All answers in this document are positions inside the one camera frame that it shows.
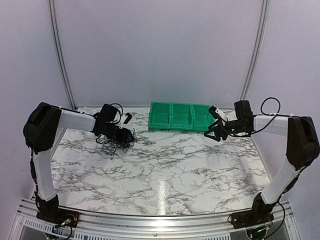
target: gray marble vein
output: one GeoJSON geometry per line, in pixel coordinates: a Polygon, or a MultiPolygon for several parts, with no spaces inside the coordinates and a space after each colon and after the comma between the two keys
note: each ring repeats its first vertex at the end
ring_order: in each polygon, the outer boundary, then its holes
{"type": "Polygon", "coordinates": [[[215,142],[202,133],[148,130],[149,108],[124,111],[132,114],[126,127],[135,129],[137,142],[113,160],[93,133],[64,134],[52,158],[63,205],[134,215],[217,213],[251,207],[269,183],[250,138],[215,142]]]}

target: green tray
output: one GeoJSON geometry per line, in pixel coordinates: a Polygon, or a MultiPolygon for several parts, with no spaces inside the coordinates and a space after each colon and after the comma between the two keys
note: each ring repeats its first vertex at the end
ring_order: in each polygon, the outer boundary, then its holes
{"type": "Polygon", "coordinates": [[[212,117],[212,115],[209,113],[210,105],[199,105],[194,104],[193,110],[194,110],[194,125],[193,130],[194,131],[200,131],[205,132],[208,131],[208,126],[213,124],[215,122],[215,119],[212,117]]]}
{"type": "Polygon", "coordinates": [[[195,113],[192,104],[172,103],[171,129],[192,131],[194,123],[195,113]]]}
{"type": "Polygon", "coordinates": [[[152,102],[149,113],[149,129],[171,129],[172,103],[152,102]]]}

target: marble tabletop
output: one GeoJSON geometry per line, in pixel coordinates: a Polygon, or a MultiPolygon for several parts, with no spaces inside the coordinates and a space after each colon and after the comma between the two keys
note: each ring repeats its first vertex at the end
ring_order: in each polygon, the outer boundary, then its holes
{"type": "Polygon", "coordinates": [[[151,131],[149,108],[124,112],[132,114],[126,128],[135,129],[137,142],[112,160],[93,133],[65,132],[51,160],[62,205],[129,215],[218,213],[250,208],[270,182],[250,138],[216,142],[203,133],[151,131]]]}

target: robotic arm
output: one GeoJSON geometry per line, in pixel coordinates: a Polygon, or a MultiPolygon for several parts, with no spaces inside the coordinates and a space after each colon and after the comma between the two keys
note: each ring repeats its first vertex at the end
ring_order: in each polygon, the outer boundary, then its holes
{"type": "Polygon", "coordinates": [[[89,115],[78,111],[40,103],[31,113],[23,128],[26,145],[31,148],[31,175],[36,184],[35,201],[38,207],[37,218],[63,226],[69,223],[76,227],[79,213],[59,208],[59,199],[54,189],[50,153],[58,128],[76,129],[94,133],[97,137],[107,136],[118,143],[134,141],[132,132],[122,128],[132,118],[114,121],[120,111],[109,104],[103,105],[100,112],[89,115]]]}
{"type": "Polygon", "coordinates": [[[287,137],[286,159],[271,183],[253,200],[252,209],[233,213],[230,223],[235,229],[266,223],[274,217],[272,210],[282,194],[297,182],[300,173],[319,156],[320,145],[313,120],[309,116],[286,116],[275,114],[253,115],[247,100],[234,104],[237,120],[228,121],[225,114],[212,106],[209,109],[215,123],[204,133],[215,141],[231,137],[250,137],[259,132],[287,137]]]}

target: metal frame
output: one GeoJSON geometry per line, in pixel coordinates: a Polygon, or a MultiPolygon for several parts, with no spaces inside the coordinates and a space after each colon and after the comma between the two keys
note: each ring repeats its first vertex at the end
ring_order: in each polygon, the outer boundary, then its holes
{"type": "Polygon", "coordinates": [[[245,83],[242,89],[240,100],[245,100],[248,96],[249,88],[252,83],[252,79],[255,73],[255,68],[259,56],[259,52],[261,49],[264,33],[265,33],[265,26],[267,21],[267,13],[268,13],[268,2],[269,0],[262,0],[261,4],[261,12],[260,12],[260,20],[258,25],[258,31],[256,34],[254,49],[251,57],[251,62],[249,65],[249,69],[246,75],[245,83]]]}
{"type": "MultiPolygon", "coordinates": [[[[287,201],[282,203],[286,212],[287,230],[291,240],[300,240],[295,231],[296,224],[290,205],[287,201]]],[[[79,210],[78,227],[74,229],[72,239],[84,239],[84,236],[99,235],[105,239],[189,239],[203,240],[214,239],[217,236],[227,236],[232,232],[244,231],[244,228],[233,229],[228,223],[228,217],[232,212],[212,213],[190,216],[136,216],[110,214],[79,210]]],[[[53,224],[36,219],[37,207],[33,200],[22,199],[18,208],[9,240],[20,239],[22,228],[26,220],[38,221],[47,228],[53,224]]],[[[283,210],[277,205],[273,209],[274,222],[283,219],[283,210]]]]}
{"type": "Polygon", "coordinates": [[[65,89],[66,96],[68,98],[69,104],[72,107],[73,110],[77,108],[76,102],[74,99],[74,95],[71,90],[70,81],[66,69],[65,60],[62,53],[61,43],[60,43],[60,37],[59,37],[59,31],[58,31],[58,24],[57,24],[57,16],[56,16],[56,7],[55,7],[55,1],[54,0],[48,0],[49,5],[49,13],[50,13],[50,22],[51,22],[51,28],[52,28],[52,34],[53,34],[53,41],[55,46],[55,51],[59,63],[59,68],[61,71],[61,76],[63,80],[63,85],[65,89]]]}

